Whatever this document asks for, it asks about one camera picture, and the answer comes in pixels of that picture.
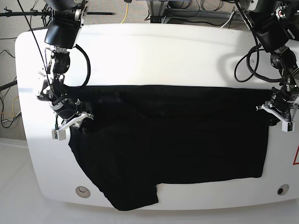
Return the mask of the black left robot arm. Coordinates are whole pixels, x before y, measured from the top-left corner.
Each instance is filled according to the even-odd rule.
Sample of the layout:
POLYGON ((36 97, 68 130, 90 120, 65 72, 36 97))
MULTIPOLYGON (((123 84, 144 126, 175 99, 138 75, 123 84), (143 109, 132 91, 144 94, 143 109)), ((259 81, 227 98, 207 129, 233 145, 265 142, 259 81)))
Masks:
POLYGON ((236 0, 235 5, 247 27, 250 29, 255 46, 245 56, 252 77, 268 83, 278 83, 280 89, 272 88, 269 101, 258 106, 282 122, 284 132, 295 130, 294 117, 298 108, 299 66, 294 52, 286 45, 289 40, 299 39, 299 2, 297 0, 236 0), (270 63, 280 73, 280 78, 267 78, 252 68, 250 58, 264 50, 270 54, 270 63))

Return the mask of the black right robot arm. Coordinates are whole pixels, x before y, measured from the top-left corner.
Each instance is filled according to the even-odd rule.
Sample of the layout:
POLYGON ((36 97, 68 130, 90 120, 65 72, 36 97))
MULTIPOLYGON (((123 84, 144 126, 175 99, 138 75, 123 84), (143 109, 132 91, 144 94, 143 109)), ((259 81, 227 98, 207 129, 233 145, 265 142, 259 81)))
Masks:
POLYGON ((46 4, 51 8, 52 20, 45 36, 45 43, 51 54, 46 63, 42 86, 36 92, 40 101, 47 101, 55 112, 55 118, 61 118, 62 124, 55 123, 52 138, 65 140, 66 129, 69 127, 79 129, 85 119, 93 119, 91 113, 82 110, 81 100, 69 94, 70 90, 81 90, 87 86, 91 76, 91 63, 87 53, 77 44, 77 39, 87 15, 89 1, 76 3, 73 0, 48 0, 46 4), (64 84, 65 74, 69 70, 70 50, 79 50, 87 65, 85 81, 80 86, 67 86, 64 84))

